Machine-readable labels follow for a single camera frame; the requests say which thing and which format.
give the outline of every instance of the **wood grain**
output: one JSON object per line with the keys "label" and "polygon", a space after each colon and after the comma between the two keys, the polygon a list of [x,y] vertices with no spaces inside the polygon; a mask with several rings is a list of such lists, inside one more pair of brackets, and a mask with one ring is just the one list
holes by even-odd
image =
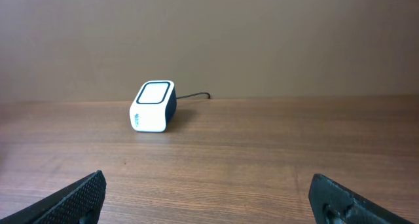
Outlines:
{"label": "wood grain", "polygon": [[0,217],[102,170],[100,223],[314,223],[315,173],[419,222],[419,97],[179,100],[161,134],[129,106],[0,105]]}

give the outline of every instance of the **wall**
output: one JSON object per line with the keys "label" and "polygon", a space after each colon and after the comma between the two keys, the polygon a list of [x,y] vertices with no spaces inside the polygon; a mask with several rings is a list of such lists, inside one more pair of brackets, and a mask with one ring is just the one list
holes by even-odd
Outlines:
{"label": "wall", "polygon": [[0,102],[419,93],[419,0],[0,0]]}

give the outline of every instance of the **black plastic part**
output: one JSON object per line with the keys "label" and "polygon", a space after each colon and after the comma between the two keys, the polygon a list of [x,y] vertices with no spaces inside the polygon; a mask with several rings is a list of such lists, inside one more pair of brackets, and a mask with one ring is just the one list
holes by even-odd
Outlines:
{"label": "black plastic part", "polygon": [[15,223],[97,223],[105,200],[102,171],[92,173],[66,188],[0,220]]}
{"label": "black plastic part", "polygon": [[411,224],[321,174],[314,175],[308,199],[317,224]]}
{"label": "black plastic part", "polygon": [[176,100],[175,87],[173,87],[173,91],[169,97],[170,98],[168,100],[168,104],[166,105],[166,111],[165,111],[166,125],[170,122],[170,120],[172,119],[173,115],[176,112],[177,100]]}

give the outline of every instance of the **white top panel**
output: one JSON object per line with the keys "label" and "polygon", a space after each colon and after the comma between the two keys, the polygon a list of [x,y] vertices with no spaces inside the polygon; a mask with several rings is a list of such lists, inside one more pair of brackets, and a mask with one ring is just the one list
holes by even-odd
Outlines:
{"label": "white top panel", "polygon": [[164,93],[169,87],[168,83],[149,83],[145,85],[139,103],[160,103],[163,100]]}

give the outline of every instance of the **small white box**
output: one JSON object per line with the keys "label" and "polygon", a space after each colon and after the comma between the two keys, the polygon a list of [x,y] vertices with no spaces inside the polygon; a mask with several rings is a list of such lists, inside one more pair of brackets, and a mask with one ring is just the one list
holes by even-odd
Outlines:
{"label": "small white box", "polygon": [[163,132],[176,112],[172,81],[146,82],[130,108],[131,126],[138,132]]}

